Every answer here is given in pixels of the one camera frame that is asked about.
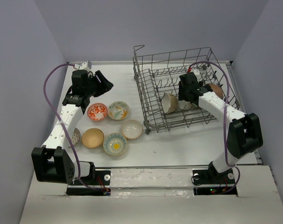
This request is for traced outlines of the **brown glazed bowl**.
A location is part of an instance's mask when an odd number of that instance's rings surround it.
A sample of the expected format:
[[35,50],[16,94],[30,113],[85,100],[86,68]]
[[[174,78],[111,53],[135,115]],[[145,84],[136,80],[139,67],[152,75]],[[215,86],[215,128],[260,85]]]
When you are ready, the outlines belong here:
[[223,99],[224,94],[223,94],[223,90],[221,87],[219,87],[216,84],[208,84],[211,88],[211,90],[220,98]]

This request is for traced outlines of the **plain white bowl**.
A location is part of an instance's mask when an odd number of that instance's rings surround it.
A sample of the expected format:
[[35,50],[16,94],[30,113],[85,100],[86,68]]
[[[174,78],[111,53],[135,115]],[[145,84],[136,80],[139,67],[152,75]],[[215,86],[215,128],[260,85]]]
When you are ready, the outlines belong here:
[[185,101],[185,100],[179,100],[178,101],[178,107],[182,111],[189,110],[192,107],[192,103],[189,102],[189,101]]

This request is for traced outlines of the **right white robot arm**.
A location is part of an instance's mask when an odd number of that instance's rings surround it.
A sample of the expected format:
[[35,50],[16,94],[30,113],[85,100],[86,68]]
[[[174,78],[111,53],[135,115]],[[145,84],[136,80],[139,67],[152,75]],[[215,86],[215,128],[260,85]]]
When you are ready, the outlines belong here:
[[179,96],[208,111],[223,122],[224,152],[213,160],[207,170],[210,182],[218,183],[224,173],[233,168],[245,155],[263,145],[259,117],[246,114],[222,100],[211,84],[200,85],[194,73],[179,76]]

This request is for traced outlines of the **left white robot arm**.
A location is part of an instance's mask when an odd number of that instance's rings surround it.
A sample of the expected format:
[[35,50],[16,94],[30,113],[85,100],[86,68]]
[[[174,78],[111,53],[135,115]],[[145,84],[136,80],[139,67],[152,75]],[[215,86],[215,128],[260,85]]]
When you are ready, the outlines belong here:
[[99,97],[110,91],[113,84],[100,70],[92,73],[75,70],[62,102],[57,122],[49,137],[41,147],[35,147],[31,153],[36,178],[39,182],[71,184],[80,179],[84,184],[95,180],[96,170],[92,162],[72,161],[66,148],[71,144],[73,132],[84,116],[91,97]]

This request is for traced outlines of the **small patterned bowl under arm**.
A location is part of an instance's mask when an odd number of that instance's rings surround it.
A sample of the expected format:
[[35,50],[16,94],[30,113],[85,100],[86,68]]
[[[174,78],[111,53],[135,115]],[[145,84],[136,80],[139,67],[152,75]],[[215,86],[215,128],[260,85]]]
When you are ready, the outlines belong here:
[[81,137],[80,131],[79,131],[77,128],[75,128],[75,129],[74,129],[74,132],[73,132],[73,135],[72,135],[72,137],[71,137],[71,142],[72,142],[72,144],[73,144],[74,146],[79,142],[80,137]]

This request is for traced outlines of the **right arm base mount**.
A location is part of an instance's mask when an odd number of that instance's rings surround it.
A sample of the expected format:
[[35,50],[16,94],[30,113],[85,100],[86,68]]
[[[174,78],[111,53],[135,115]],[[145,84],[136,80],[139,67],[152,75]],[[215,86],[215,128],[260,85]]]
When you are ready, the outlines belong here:
[[216,175],[209,174],[208,169],[195,169],[192,171],[191,183],[195,196],[238,195],[232,169]]

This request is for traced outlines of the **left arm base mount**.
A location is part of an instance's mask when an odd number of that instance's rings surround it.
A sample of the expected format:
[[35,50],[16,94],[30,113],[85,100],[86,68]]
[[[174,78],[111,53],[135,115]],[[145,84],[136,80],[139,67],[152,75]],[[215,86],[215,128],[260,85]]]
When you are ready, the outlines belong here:
[[96,169],[93,162],[80,161],[80,180],[75,179],[67,186],[68,196],[110,196],[111,195],[111,170]]

